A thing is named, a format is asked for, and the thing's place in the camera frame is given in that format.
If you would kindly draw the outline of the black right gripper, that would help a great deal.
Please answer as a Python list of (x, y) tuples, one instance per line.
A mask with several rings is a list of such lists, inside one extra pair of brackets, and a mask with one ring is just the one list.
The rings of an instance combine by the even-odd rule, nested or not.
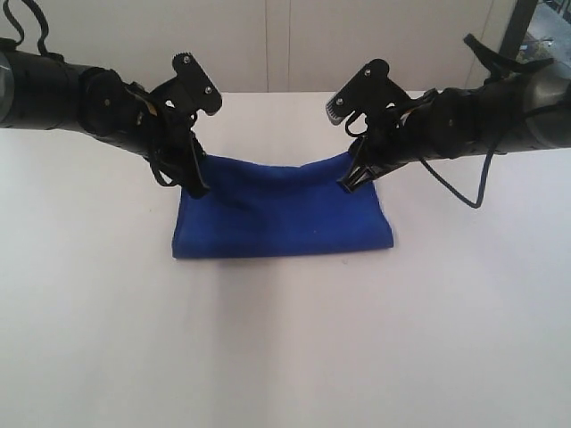
[(464, 90), (431, 90), (397, 107), (366, 115), (367, 129), (350, 145), (351, 165), (337, 180), (354, 193), (414, 162), (454, 160), (524, 148), (524, 89), (504, 80)]

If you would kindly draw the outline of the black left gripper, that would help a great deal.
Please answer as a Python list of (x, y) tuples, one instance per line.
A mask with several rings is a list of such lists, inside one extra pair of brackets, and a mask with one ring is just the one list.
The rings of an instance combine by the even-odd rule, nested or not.
[(193, 199), (210, 191), (200, 169), (206, 153), (190, 117), (126, 84), (114, 70), (84, 71), (79, 88), (78, 123), (87, 134), (143, 157), (162, 187), (181, 185)]

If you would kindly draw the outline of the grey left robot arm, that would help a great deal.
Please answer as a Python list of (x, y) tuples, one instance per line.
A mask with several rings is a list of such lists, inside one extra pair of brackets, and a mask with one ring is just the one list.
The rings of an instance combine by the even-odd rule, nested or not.
[(1, 126), (78, 132), (145, 159), (162, 186), (191, 197), (210, 188), (193, 126), (216, 114), (218, 89), (191, 53), (173, 57), (174, 78), (146, 91), (111, 69), (9, 50), (1, 54)]

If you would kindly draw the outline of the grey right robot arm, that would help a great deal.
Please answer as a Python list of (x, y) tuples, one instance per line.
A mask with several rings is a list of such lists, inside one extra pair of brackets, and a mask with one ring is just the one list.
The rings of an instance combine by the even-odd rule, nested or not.
[(478, 88), (431, 89), (410, 97), (382, 59), (367, 62), (327, 103), (334, 125), (358, 117), (341, 187), (357, 188), (415, 161), (454, 160), (568, 148), (570, 78), (554, 65)]

